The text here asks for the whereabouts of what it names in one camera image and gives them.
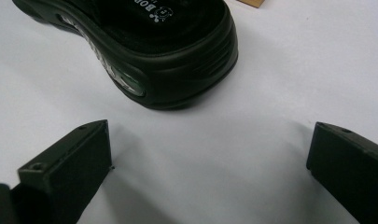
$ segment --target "screw hole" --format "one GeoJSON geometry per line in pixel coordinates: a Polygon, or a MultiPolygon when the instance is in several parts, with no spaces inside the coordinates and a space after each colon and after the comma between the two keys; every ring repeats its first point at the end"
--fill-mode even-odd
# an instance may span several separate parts
{"type": "Polygon", "coordinates": [[[41,171],[46,168],[46,164],[42,162],[38,162],[38,163],[32,164],[29,168],[31,170],[41,171]]]}
{"type": "Polygon", "coordinates": [[[351,131],[347,130],[347,129],[341,129],[341,131],[345,132],[345,133],[351,133],[351,131]]]}

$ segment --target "white logo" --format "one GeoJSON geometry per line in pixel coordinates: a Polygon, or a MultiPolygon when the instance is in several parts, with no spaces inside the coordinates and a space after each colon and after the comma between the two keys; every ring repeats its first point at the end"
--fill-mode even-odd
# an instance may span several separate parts
{"type": "Polygon", "coordinates": [[[150,18],[154,18],[154,22],[165,21],[168,17],[174,15],[174,12],[168,7],[160,7],[150,14],[150,18]]]}

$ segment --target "footwear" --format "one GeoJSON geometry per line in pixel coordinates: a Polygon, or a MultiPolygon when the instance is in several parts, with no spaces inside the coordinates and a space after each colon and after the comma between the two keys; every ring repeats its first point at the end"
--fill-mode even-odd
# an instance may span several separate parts
{"type": "Polygon", "coordinates": [[[238,58],[222,0],[13,0],[38,20],[78,31],[114,83],[155,109],[216,85],[238,58]]]}

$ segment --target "black slipper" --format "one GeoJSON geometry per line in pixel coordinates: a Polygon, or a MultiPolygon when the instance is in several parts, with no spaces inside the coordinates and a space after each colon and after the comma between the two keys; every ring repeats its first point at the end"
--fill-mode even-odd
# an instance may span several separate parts
{"type": "Polygon", "coordinates": [[[238,58],[222,0],[13,0],[26,14],[79,31],[114,83],[151,108],[182,105],[238,58]]]}

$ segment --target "white surface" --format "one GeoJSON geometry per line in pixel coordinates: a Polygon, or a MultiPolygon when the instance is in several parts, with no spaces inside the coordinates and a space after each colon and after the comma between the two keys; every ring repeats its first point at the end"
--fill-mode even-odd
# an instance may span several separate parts
{"type": "Polygon", "coordinates": [[[378,0],[229,0],[234,70],[193,107],[154,111],[86,41],[0,0],[0,182],[108,119],[111,173],[79,223],[356,223],[305,168],[316,121],[378,143],[378,0]]]}

